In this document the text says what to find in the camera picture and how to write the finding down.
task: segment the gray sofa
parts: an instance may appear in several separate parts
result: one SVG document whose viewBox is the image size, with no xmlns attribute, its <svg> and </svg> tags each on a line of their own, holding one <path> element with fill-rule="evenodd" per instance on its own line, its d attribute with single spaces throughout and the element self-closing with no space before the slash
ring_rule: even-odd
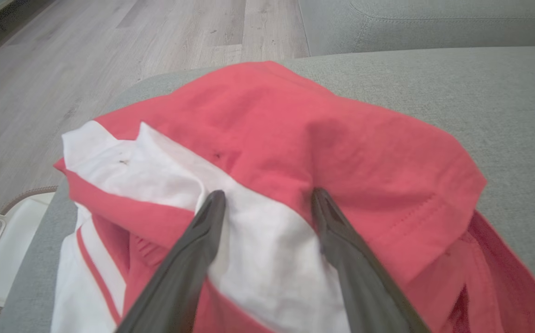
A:
<svg viewBox="0 0 535 333">
<path fill-rule="evenodd" d="M 299 0 L 310 55 L 535 46 L 535 0 Z"/>
<path fill-rule="evenodd" d="M 488 179 L 478 209 L 535 274 L 535 47 L 353 53 L 282 64 L 341 96 L 452 133 Z M 109 111 L 170 93 L 210 70 L 143 80 Z M 49 331 L 58 252 L 75 214 L 62 184 L 16 276 L 0 333 Z"/>
</svg>

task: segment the wooden floor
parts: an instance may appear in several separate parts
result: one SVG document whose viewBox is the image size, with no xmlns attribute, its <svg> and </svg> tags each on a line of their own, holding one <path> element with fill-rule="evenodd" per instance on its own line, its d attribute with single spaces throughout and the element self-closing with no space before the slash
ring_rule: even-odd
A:
<svg viewBox="0 0 535 333">
<path fill-rule="evenodd" d="M 297 0 L 51 0 L 0 46 L 0 209 L 57 185 L 60 135 L 177 70 L 308 56 Z"/>
</svg>

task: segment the white stripe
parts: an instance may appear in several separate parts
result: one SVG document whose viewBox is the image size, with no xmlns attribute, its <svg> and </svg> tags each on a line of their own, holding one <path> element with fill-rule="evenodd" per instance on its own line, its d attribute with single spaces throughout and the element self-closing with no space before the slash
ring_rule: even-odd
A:
<svg viewBox="0 0 535 333">
<path fill-rule="evenodd" d="M 221 169 L 141 124 L 136 141 L 109 143 L 102 126 L 88 126 L 88 137 L 104 145 L 64 137 L 66 164 L 98 188 L 135 200 L 199 207 L 206 194 L 225 191 L 228 210 L 210 280 L 242 310 L 274 331 L 348 332 L 337 272 L 322 257 L 308 223 L 284 204 L 251 191 Z M 80 156 L 74 155 L 82 150 Z M 137 156 L 128 164 L 118 156 Z"/>
<path fill-rule="evenodd" d="M 84 215 L 86 220 L 82 224 L 82 236 L 84 248 L 90 255 L 94 266 L 99 271 L 103 282 L 109 289 L 113 304 L 117 308 L 118 314 L 124 312 L 124 295 L 125 295 L 125 280 L 115 265 L 115 262 L 109 255 L 109 252 L 103 245 L 97 230 L 94 228 L 92 215 L 88 210 L 80 212 L 84 207 L 79 207 L 79 215 Z"/>
<path fill-rule="evenodd" d="M 78 248 L 76 234 L 64 239 L 56 280 L 52 333 L 112 333 L 115 321 Z"/>
</svg>

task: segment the gray upholstery fabric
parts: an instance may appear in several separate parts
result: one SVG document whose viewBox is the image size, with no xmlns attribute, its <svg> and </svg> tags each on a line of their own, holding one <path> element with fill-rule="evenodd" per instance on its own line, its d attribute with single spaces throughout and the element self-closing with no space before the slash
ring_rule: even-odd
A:
<svg viewBox="0 0 535 333">
<path fill-rule="evenodd" d="M 535 274 L 535 47 L 354 53 L 282 63 L 341 96 L 454 135 L 488 179 L 479 210 Z M 114 108 L 170 93 L 210 70 L 143 80 Z M 58 249 L 75 223 L 66 189 L 59 191 L 14 282 L 0 333 L 49 329 Z"/>
<path fill-rule="evenodd" d="M 535 46 L 535 0 L 299 0 L 311 55 Z"/>
</svg>

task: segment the red and white garment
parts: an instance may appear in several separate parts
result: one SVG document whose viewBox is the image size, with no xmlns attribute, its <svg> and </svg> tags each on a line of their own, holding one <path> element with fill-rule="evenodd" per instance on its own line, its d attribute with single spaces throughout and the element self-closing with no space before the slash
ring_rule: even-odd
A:
<svg viewBox="0 0 535 333">
<path fill-rule="evenodd" d="M 475 211 L 447 133 L 276 63 L 207 74 L 62 136 L 77 202 L 54 333 L 113 332 L 214 190 L 227 196 L 194 331 L 348 332 L 310 194 L 323 187 L 433 332 L 535 332 L 535 279 Z"/>
</svg>

